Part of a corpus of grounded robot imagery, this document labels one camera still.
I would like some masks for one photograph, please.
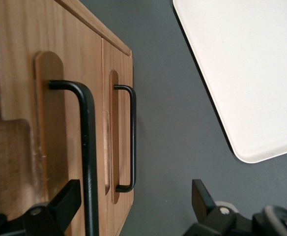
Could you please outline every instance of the cabinet handle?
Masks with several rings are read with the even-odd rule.
[[[127,85],[114,85],[116,90],[126,90],[130,96],[130,184],[118,185],[116,192],[128,193],[132,191],[136,183],[136,93]]]
[[[95,111],[92,93],[79,82],[50,80],[49,89],[74,92],[79,101],[86,236],[99,235]]]

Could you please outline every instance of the cabinet door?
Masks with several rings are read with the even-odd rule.
[[[82,181],[77,98],[65,92],[67,156],[42,155],[33,60],[52,51],[64,79],[89,87],[95,101],[100,234],[106,235],[103,160],[102,39],[53,0],[0,0],[0,212],[11,220],[51,199],[69,179]],[[52,163],[62,163],[62,168]],[[85,235],[84,208],[71,224]]]
[[[115,97],[114,100],[110,95],[112,80],[120,85],[133,86],[132,57],[125,55],[103,39],[103,120],[105,130],[107,130],[105,132],[107,147],[105,160],[107,166],[110,166],[112,171],[118,172],[117,176],[119,176],[116,180],[114,179],[115,174],[111,172],[109,184],[107,184],[109,188],[106,191],[106,202],[108,235],[110,236],[117,235],[121,231],[134,198],[134,191],[128,193],[116,193],[115,191],[116,183],[121,185],[129,185],[130,183],[130,98],[127,92],[118,90],[116,91],[117,98]],[[114,109],[118,110],[115,123],[110,122],[114,119],[112,117]],[[116,147],[114,148],[115,144],[113,143],[116,141],[118,141],[117,154],[114,153]],[[118,161],[114,160],[114,155],[118,155]]]

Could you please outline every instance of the black metal handle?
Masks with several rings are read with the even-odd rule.
[[[136,183],[136,93],[132,87],[127,85],[114,85],[114,89],[126,90],[130,96],[130,184],[116,187],[116,192],[128,193],[132,191]]]
[[[49,88],[72,91],[79,101],[85,228],[87,236],[98,236],[98,182],[96,167],[95,111],[92,93],[84,84],[66,80],[51,80],[49,81]]]

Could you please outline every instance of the gray floor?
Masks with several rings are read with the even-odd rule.
[[[246,217],[287,208],[287,154],[258,164],[234,157],[171,0],[82,0],[134,54],[138,100],[135,200],[122,236],[181,236],[196,218],[191,182]]]

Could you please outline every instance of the wooden panel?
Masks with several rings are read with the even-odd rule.
[[[81,20],[86,26],[106,39],[121,52],[130,56],[130,49],[113,34],[102,22],[98,20],[81,2],[75,0],[55,0],[70,13]]]
[[[26,120],[0,119],[0,212],[8,219],[16,218],[40,200],[30,140]]]
[[[39,184],[44,180],[43,173],[46,170],[42,168],[44,157],[38,155],[33,68],[34,57],[40,51],[55,52],[63,61],[64,79],[84,83],[93,94],[96,112],[100,233],[106,235],[101,37],[53,0],[0,0],[0,115],[3,120],[21,119],[18,121],[21,123],[19,126],[12,125],[12,129],[16,131],[9,134],[12,141],[7,141],[12,143],[8,143],[7,146],[1,145],[13,153],[15,143],[18,143],[17,148],[22,149],[22,155],[14,154],[17,155],[14,158],[16,163],[9,167],[18,166],[19,172],[26,172],[25,175],[16,173],[14,176],[13,171],[9,170],[3,177],[5,181],[18,179],[20,183],[11,183],[13,187],[0,186],[0,194],[7,196],[13,195],[19,188],[18,196],[25,196],[21,198],[25,204],[19,206],[15,204],[14,199],[6,198],[5,204],[11,207],[1,208],[0,211],[10,215],[12,207],[20,212],[42,200],[37,189],[42,190]],[[81,180],[79,105],[75,95],[69,91],[65,92],[65,107],[68,177]],[[24,135],[13,138],[19,133]],[[18,139],[25,139],[28,143],[19,142]],[[1,163],[7,163],[10,160],[9,155],[5,153],[3,159]],[[40,176],[32,183],[32,178],[27,175],[35,174],[36,167],[40,168]],[[63,171],[66,170],[55,167],[56,173]],[[80,208],[75,216],[72,229],[73,235],[85,235],[83,208]]]
[[[115,70],[118,74],[118,82],[121,85],[133,85],[132,58],[121,53],[109,42],[103,41],[103,96],[108,98],[110,93],[110,73]],[[130,101],[129,94],[125,91],[118,92],[118,120],[119,120],[119,184],[128,185],[130,182]],[[104,110],[110,110],[110,101],[104,99]],[[112,153],[107,152],[109,160]],[[116,204],[113,203],[113,191],[110,187],[107,200],[108,235],[118,235],[130,210],[134,198],[134,191],[120,193]]]
[[[35,84],[39,124],[40,155],[46,170],[48,199],[68,182],[65,97],[62,90],[50,90],[49,80],[63,80],[63,64],[57,54],[41,52],[35,57]]]
[[[114,89],[114,85],[118,85],[118,74],[115,70],[110,73],[110,131],[111,131],[111,147],[112,147],[112,187],[113,190],[119,185],[119,102],[118,90]],[[112,191],[113,203],[116,204],[119,199],[119,193]]]

